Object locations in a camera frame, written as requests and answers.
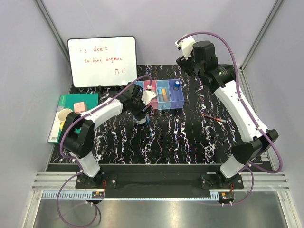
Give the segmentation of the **blue white tape roll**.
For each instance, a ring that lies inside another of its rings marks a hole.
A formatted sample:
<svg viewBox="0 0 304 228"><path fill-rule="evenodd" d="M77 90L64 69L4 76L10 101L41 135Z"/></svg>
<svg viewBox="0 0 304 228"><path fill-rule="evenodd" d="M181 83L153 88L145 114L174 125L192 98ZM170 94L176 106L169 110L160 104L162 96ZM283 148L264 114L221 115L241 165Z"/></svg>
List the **blue white tape roll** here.
<svg viewBox="0 0 304 228"><path fill-rule="evenodd" d="M147 121L146 115L144 115L144 116L136 116L134 119L135 119L135 122L137 124L144 124Z"/></svg>

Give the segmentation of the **light blue bin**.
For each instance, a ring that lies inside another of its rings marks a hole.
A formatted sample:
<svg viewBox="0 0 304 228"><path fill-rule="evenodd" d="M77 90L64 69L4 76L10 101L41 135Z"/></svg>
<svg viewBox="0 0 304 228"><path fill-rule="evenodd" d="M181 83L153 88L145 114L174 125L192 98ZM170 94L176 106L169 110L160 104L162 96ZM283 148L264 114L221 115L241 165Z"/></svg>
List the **light blue bin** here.
<svg viewBox="0 0 304 228"><path fill-rule="evenodd" d="M143 81L136 81L135 84L140 86L144 90L144 82Z"/></svg>

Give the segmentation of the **blue white marker pen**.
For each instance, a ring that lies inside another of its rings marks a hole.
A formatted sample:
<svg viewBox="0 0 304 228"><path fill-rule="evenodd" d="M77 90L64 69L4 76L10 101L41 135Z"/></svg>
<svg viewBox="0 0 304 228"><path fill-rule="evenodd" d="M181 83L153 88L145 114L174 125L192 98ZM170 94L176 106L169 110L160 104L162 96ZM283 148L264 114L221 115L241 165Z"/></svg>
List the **blue white marker pen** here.
<svg viewBox="0 0 304 228"><path fill-rule="evenodd" d="M158 88L157 89L157 92L158 92L158 99L160 102L163 102L163 95L162 95L162 89L161 88Z"/></svg>

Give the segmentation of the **orange highlighter pen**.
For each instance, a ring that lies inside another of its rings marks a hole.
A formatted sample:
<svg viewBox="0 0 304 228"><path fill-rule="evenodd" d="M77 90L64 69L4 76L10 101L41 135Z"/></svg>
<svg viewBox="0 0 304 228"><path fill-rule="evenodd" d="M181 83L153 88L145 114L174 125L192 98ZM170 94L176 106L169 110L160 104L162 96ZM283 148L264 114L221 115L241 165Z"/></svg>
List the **orange highlighter pen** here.
<svg viewBox="0 0 304 228"><path fill-rule="evenodd" d="M163 96L163 100L164 100L165 102L167 102L167 101L168 101L168 97L167 97L166 89L165 89L165 88L162 88L162 89L161 89L161 93L162 93L162 96Z"/></svg>

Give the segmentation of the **grey blue glue stick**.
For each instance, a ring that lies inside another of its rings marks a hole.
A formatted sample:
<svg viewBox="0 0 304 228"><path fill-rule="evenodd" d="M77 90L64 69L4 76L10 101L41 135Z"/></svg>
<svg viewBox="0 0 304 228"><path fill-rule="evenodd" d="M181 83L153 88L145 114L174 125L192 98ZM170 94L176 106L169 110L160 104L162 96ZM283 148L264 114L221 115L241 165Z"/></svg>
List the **grey blue glue stick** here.
<svg viewBox="0 0 304 228"><path fill-rule="evenodd" d="M173 90L178 91L180 89L180 85L181 85L180 81L175 81L174 86L173 86Z"/></svg>

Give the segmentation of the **teal blue bin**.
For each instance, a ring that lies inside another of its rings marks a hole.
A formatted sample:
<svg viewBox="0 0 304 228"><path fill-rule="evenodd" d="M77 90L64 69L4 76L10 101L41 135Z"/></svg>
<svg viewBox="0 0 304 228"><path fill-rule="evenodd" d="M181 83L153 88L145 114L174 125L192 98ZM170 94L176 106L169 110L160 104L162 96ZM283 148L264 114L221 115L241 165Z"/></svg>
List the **teal blue bin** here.
<svg viewBox="0 0 304 228"><path fill-rule="evenodd" d="M169 110L171 108L171 96L169 90L168 80L157 80L156 81L156 92L158 98L158 109Z"/></svg>

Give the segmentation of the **purple bin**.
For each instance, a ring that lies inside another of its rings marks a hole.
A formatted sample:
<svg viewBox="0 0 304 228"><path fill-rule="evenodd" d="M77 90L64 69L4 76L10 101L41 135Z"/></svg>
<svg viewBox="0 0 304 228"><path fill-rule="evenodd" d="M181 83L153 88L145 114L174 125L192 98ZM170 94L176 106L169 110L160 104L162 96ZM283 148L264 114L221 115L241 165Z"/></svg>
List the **purple bin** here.
<svg viewBox="0 0 304 228"><path fill-rule="evenodd" d="M171 96L171 109L182 109L184 106L184 95L182 87L178 91L173 90L174 82L180 81L179 79L170 79L169 80L169 90Z"/></svg>

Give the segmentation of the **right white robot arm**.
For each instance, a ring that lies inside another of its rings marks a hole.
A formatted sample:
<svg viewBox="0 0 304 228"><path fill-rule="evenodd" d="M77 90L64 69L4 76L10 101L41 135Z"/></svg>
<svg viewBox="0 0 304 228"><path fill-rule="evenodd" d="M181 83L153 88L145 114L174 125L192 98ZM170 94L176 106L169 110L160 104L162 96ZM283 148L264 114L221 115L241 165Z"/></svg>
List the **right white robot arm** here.
<svg viewBox="0 0 304 228"><path fill-rule="evenodd" d="M175 43L182 56L176 60L181 70L189 76L197 76L225 106L235 122L242 143L231 148L231 155L212 175L207 185L227 188L246 165L269 149L278 138L278 132L259 120L256 113L236 84L233 65L219 64L214 44L196 42L192 37Z"/></svg>

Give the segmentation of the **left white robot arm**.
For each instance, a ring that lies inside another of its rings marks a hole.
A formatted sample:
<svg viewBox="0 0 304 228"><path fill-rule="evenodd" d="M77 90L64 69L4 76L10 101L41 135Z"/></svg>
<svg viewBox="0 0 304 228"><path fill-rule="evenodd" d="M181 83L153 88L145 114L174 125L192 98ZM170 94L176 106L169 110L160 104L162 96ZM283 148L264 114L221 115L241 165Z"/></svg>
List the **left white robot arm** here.
<svg viewBox="0 0 304 228"><path fill-rule="evenodd" d="M105 184L103 171L92 153L96 129L126 111L130 112L137 124L146 122L147 114L152 110L150 102L157 94L149 86L147 90L134 83L129 83L114 97L94 109L67 115L59 138L60 150L66 150L79 168L78 180L87 188L99 188Z"/></svg>

